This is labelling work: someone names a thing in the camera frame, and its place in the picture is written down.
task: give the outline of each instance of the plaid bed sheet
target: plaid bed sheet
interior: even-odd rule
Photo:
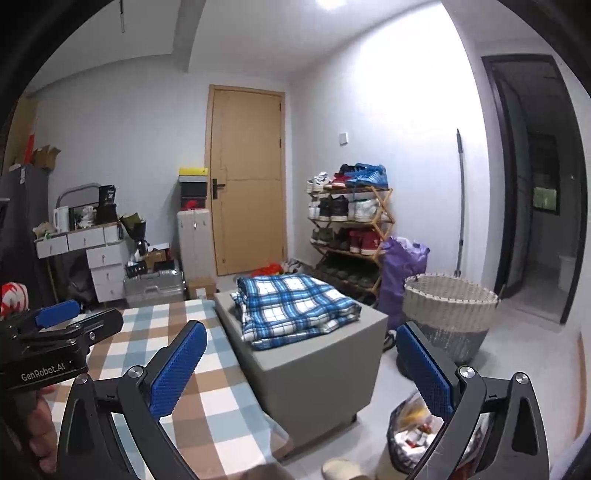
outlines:
[[[145,365],[188,320],[199,320],[207,329],[207,349],[172,415],[160,419],[162,427],[201,480],[284,478],[275,459],[289,452],[291,441],[262,411],[214,306],[210,300],[192,300],[124,311],[122,331],[92,347],[89,374],[94,380],[115,378]],[[47,396],[58,434],[72,383],[58,385]],[[113,417],[136,475],[152,479],[123,415]]]
[[[241,312],[242,340],[257,350],[325,335],[361,312],[357,302],[304,274],[239,278],[231,296]]]

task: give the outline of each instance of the white sneaker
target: white sneaker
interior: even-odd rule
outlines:
[[[371,222],[375,217],[375,212],[378,209],[379,202],[377,199],[361,200],[356,202],[355,207],[355,221],[356,222]]]

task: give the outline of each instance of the woven laundry basket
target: woven laundry basket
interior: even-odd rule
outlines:
[[[449,275],[406,280],[402,310],[425,337],[457,364],[474,358],[492,322],[499,297],[487,288]]]

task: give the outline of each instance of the gray ottoman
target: gray ottoman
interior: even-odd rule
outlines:
[[[265,351],[241,340],[230,292],[215,295],[217,314],[263,410],[300,447],[350,423],[371,401],[387,316],[363,305],[361,319],[302,342]]]

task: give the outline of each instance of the shelf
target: shelf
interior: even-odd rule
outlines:
[[[355,220],[318,220],[317,218],[310,218],[308,217],[308,220],[311,220],[312,222],[322,222],[322,223],[348,223],[349,225],[360,225],[360,226],[373,226],[374,222],[357,222]],[[378,220],[375,223],[394,223],[392,220],[390,220],[389,218],[386,220]]]
[[[317,195],[335,195],[335,194],[346,194],[346,193],[374,193],[374,192],[391,192],[392,189],[380,189],[377,187],[353,187],[353,188],[346,188],[346,189],[326,189],[322,190],[322,192],[306,192],[310,196],[317,196]]]
[[[373,287],[371,287],[371,288],[365,288],[365,287],[362,287],[360,285],[357,285],[356,283],[351,283],[350,281],[347,281],[347,280],[341,280],[340,278],[335,277],[334,275],[328,275],[328,273],[322,272],[320,270],[314,269],[314,271],[317,272],[318,275],[321,276],[321,277],[331,278],[333,280],[336,280],[337,282],[344,283],[345,285],[350,285],[351,287],[356,288],[357,290],[365,291],[367,293],[371,293],[371,294],[376,295],[376,296],[377,296],[377,294],[376,294],[375,290],[379,286],[379,284],[381,283],[381,280],[382,280],[382,278],[380,277],[376,281],[376,283],[374,284]]]
[[[347,257],[355,257],[355,258],[362,258],[363,260],[375,261],[374,260],[374,257],[376,256],[375,254],[373,254],[373,255],[354,254],[353,252],[349,252],[347,250],[337,250],[336,248],[326,247],[324,245],[317,245],[317,244],[312,244],[312,245],[314,247],[316,247],[320,251],[320,253],[322,253],[322,254],[324,254],[325,252],[331,252],[334,254],[346,255]],[[383,253],[384,252],[382,252],[382,251],[378,251],[378,257],[380,255],[382,255]]]

